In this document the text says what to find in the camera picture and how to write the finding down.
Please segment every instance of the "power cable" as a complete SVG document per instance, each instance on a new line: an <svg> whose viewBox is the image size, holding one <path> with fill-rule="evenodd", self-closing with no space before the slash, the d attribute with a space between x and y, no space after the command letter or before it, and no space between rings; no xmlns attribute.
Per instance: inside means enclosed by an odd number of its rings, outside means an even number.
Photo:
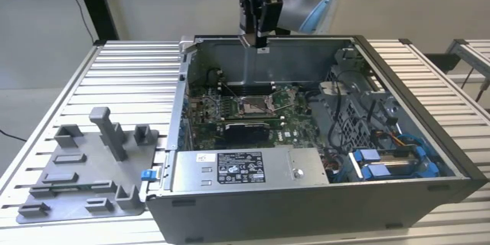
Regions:
<svg viewBox="0 0 490 245"><path fill-rule="evenodd" d="M0 133L1 133L2 135L5 135L6 137L10 137L10 138L17 139L17 140L19 140L19 141L22 141L22 142L26 142L26 140L25 140L25 139L19 138L19 137L17 137L17 136L9 135L9 134L7 134L5 131L2 131L1 129L0 129Z"/></svg>
<svg viewBox="0 0 490 245"><path fill-rule="evenodd" d="M460 89L463 89L463 88L464 88L464 85L465 85L467 79L468 79L468 78L469 78L469 76L471 76L472 70L475 70L475 69L473 69L473 68L471 68L469 72L467 73L465 79L464 79L464 81L461 82L461 85L460 85Z"/></svg>
<svg viewBox="0 0 490 245"><path fill-rule="evenodd" d="M89 30L89 27L86 26L86 21L85 21L85 17L83 17L83 12L81 11L81 6L79 6L79 3L77 0L75 1L75 4L77 4L77 9L79 10L79 15L81 15L81 20L83 22L83 26L85 26L85 29L86 29L86 33L89 34L90 36L90 40L91 40L91 43L93 43L93 36L91 36L91 33L90 33L90 30Z"/></svg>

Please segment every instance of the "gray plastic peg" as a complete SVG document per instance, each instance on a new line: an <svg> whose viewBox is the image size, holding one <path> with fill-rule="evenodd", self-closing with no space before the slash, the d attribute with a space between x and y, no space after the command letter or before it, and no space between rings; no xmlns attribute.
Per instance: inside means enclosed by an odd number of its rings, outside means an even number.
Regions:
<svg viewBox="0 0 490 245"><path fill-rule="evenodd" d="M124 161L128 158L128 155L122 148L120 135L115 134L111 122L107 118L109 114L110 111L106 107L94 107L89 115L89 120L99 129L101 139L107 146L113 158L115 161Z"/></svg>

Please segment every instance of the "blue latch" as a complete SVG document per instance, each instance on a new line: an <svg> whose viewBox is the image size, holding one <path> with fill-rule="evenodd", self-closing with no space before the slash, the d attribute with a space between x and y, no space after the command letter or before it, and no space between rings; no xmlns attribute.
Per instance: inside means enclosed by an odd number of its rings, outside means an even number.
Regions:
<svg viewBox="0 0 490 245"><path fill-rule="evenodd" d="M436 168L436 165L429 162L427 164L425 170L423 172L415 172L415 174L421 178L432 178L439 175L439 169Z"/></svg>
<svg viewBox="0 0 490 245"><path fill-rule="evenodd" d="M423 159L425 158L427 154L425 154L425 151L423 150L423 148L420 146L416 147L415 153L419 156L420 161L423 161Z"/></svg>
<svg viewBox="0 0 490 245"><path fill-rule="evenodd" d="M156 171L152 169L146 169L141 171L141 181L156 181Z"/></svg>
<svg viewBox="0 0 490 245"><path fill-rule="evenodd" d="M357 149L353 151L353 158L356 162L377 162L381 159L375 149Z"/></svg>

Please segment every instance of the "blue clip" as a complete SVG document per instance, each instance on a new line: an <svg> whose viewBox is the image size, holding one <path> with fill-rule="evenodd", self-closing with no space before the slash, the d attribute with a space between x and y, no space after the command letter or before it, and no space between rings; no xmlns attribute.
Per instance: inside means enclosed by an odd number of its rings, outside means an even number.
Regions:
<svg viewBox="0 0 490 245"><path fill-rule="evenodd" d="M439 175L439 169L436 168L436 165L429 162L427 164L425 170L423 172L415 172L415 174L421 178L432 178Z"/></svg>
<svg viewBox="0 0 490 245"><path fill-rule="evenodd" d="M425 154L425 151L423 150L423 148L420 146L416 147L415 153L419 156L420 161L423 161L423 159L425 158L427 154Z"/></svg>
<svg viewBox="0 0 490 245"><path fill-rule="evenodd" d="M371 171L368 170L368 167L363 167L360 169L361 177L364 177L365 180L369 180L372 178Z"/></svg>
<svg viewBox="0 0 490 245"><path fill-rule="evenodd" d="M354 159L356 162L361 161L361 154L360 154L358 149L356 151L353 151L353 159Z"/></svg>
<svg viewBox="0 0 490 245"><path fill-rule="evenodd" d="M152 169L146 169L141 171L141 181L156 181L156 171Z"/></svg>

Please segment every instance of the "circuit board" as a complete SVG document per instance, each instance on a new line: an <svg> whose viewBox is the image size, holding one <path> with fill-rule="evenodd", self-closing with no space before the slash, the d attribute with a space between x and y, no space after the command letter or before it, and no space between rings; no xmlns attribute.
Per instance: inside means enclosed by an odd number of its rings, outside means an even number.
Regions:
<svg viewBox="0 0 490 245"><path fill-rule="evenodd" d="M288 145L322 147L318 128L310 116L304 93L290 85L278 85L269 95L221 96L206 90L190 99L193 150L244 149ZM266 137L256 141L229 142L229 126L260 125Z"/></svg>

